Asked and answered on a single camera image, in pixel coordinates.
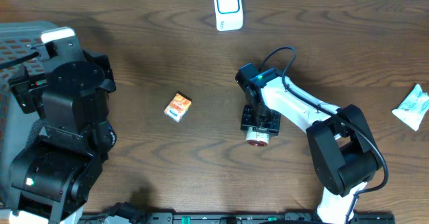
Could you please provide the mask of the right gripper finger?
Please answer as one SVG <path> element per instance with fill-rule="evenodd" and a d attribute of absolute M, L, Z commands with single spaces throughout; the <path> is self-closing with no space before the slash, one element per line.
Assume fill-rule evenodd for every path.
<path fill-rule="evenodd" d="M 270 136 L 277 136 L 280 132 L 281 114 L 270 110 L 261 116 L 261 130 Z"/>
<path fill-rule="evenodd" d="M 248 132 L 249 129 L 253 129 L 255 121 L 253 117 L 253 108 L 251 105 L 245 105 L 243 108 L 240 129 L 243 132 Z"/>

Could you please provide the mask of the green lid jar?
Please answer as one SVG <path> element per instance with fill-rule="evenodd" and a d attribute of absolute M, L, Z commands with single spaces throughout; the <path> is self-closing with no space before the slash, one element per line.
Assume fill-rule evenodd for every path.
<path fill-rule="evenodd" d="M 270 135 L 268 133 L 261 133 L 248 129 L 246 133 L 245 142 L 252 146 L 264 147 L 269 143 Z"/>

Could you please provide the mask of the orange snack packet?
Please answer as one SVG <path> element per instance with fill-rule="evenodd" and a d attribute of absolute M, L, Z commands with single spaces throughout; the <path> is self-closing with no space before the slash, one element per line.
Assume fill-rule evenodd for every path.
<path fill-rule="evenodd" d="M 164 109 L 164 114 L 172 118 L 174 121 L 180 122 L 191 105 L 192 101 L 189 98 L 185 97 L 181 93 L 176 93 Z"/>

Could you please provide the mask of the light blue wipes pack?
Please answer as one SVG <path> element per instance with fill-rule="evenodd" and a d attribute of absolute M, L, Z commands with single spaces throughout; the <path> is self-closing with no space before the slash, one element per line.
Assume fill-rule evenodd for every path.
<path fill-rule="evenodd" d="M 424 92 L 419 84 L 416 84 L 409 95 L 391 112 L 408 127 L 418 131 L 427 111 L 428 93 Z"/>

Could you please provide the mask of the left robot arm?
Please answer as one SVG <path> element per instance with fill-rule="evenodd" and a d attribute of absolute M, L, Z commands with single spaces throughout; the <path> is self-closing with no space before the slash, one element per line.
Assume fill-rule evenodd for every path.
<path fill-rule="evenodd" d="M 21 68 L 9 86 L 39 118 L 9 164 L 3 202 L 14 215 L 59 223 L 87 202 L 115 145 L 107 100 L 116 86 L 108 57 L 83 50 L 76 36 L 43 39 L 32 55 L 43 73 Z"/>

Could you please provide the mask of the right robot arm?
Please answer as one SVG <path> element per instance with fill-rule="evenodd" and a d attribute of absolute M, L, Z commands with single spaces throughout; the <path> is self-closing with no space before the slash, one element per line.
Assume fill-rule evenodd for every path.
<path fill-rule="evenodd" d="M 350 223 L 360 194 L 379 169 L 387 168 L 363 112 L 355 105 L 328 104 L 297 87 L 276 68 L 241 67 L 235 80 L 245 93 L 241 130 L 252 146 L 266 146 L 285 117 L 307 136 L 324 190 L 316 214 L 324 223 Z"/>

